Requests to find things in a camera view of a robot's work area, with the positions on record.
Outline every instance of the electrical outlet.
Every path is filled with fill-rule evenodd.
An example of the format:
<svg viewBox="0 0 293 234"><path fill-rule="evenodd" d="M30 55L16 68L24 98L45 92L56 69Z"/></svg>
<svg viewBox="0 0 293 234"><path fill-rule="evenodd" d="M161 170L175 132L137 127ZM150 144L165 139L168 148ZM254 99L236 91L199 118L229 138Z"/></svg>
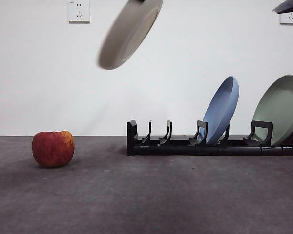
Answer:
<svg viewBox="0 0 293 234"><path fill-rule="evenodd" d="M77 0L68 3L69 22L90 22L90 1Z"/></svg>
<svg viewBox="0 0 293 234"><path fill-rule="evenodd" d="M280 24L293 24L293 12L280 14Z"/></svg>

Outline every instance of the dish rack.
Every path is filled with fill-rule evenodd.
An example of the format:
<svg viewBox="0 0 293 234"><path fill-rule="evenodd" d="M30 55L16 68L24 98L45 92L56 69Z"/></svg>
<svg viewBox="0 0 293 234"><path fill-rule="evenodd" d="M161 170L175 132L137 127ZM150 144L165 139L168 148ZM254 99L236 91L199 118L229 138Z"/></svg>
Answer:
<svg viewBox="0 0 293 234"><path fill-rule="evenodd" d="M264 140L256 140L255 128L267 129ZM251 133L241 140L228 140L230 126L223 139L214 145L206 144L208 123L197 121L196 133L192 138L174 139L172 122L167 122L164 137L151 139L152 121L149 122L148 135L139 139L135 120L127 122L127 155L194 155L194 156L293 156L293 132L279 146L271 146L273 123L252 121Z"/></svg>

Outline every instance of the red apple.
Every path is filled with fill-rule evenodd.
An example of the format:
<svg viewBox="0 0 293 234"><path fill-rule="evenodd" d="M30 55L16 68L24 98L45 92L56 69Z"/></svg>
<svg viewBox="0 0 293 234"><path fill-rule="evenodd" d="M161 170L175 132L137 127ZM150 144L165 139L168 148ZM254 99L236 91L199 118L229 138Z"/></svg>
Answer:
<svg viewBox="0 0 293 234"><path fill-rule="evenodd" d="M33 156L43 167L61 167L74 154L75 142L69 131L41 132L33 138Z"/></svg>

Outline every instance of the plate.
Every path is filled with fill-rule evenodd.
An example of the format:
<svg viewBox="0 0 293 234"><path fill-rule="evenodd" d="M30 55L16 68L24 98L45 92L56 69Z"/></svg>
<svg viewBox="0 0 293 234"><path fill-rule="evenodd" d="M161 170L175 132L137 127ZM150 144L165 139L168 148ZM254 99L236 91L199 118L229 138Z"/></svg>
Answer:
<svg viewBox="0 0 293 234"><path fill-rule="evenodd" d="M278 14L293 12L293 0L286 0L278 5L273 11Z"/></svg>
<svg viewBox="0 0 293 234"><path fill-rule="evenodd" d="M217 143L228 127L239 100L238 81L230 76L221 84L206 110L203 121L208 123L207 145ZM198 140L204 135L200 129Z"/></svg>
<svg viewBox="0 0 293 234"><path fill-rule="evenodd" d="M112 70L126 62L153 26L163 0L129 0L103 43L99 66Z"/></svg>
<svg viewBox="0 0 293 234"><path fill-rule="evenodd" d="M273 83L261 98L253 120L272 122L271 146L279 146L293 131L293 75ZM252 139L264 140L267 130L256 128Z"/></svg>

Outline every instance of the white plate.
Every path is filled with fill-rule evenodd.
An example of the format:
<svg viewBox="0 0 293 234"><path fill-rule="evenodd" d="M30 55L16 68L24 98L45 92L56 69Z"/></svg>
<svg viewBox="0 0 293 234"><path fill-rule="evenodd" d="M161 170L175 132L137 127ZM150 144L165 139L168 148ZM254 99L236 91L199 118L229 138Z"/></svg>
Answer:
<svg viewBox="0 0 293 234"><path fill-rule="evenodd" d="M147 36L162 4L163 0L129 0L105 39L99 66L112 70L126 62Z"/></svg>

